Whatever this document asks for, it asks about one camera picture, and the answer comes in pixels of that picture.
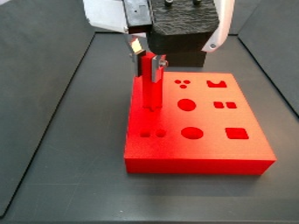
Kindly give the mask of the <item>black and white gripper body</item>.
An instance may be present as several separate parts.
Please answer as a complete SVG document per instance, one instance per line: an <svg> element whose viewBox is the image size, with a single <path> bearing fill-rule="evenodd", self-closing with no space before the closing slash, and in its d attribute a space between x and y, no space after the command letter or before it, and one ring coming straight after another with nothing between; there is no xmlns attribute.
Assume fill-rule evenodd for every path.
<svg viewBox="0 0 299 224"><path fill-rule="evenodd" d="M93 26L147 38L153 53L215 51L225 43L235 0L83 0Z"/></svg>

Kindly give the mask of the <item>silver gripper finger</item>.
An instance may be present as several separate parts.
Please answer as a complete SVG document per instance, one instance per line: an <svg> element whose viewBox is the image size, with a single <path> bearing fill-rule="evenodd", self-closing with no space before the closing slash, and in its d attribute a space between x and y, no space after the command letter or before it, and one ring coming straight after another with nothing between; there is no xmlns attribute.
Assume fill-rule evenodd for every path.
<svg viewBox="0 0 299 224"><path fill-rule="evenodd" d="M163 76L163 69L169 67L169 61L165 55L155 55L153 57L153 83L157 83Z"/></svg>
<svg viewBox="0 0 299 224"><path fill-rule="evenodd" d="M142 58L146 56L146 49L142 47L138 36L127 35L126 42L130 49L130 56L135 63L135 76L142 76Z"/></svg>

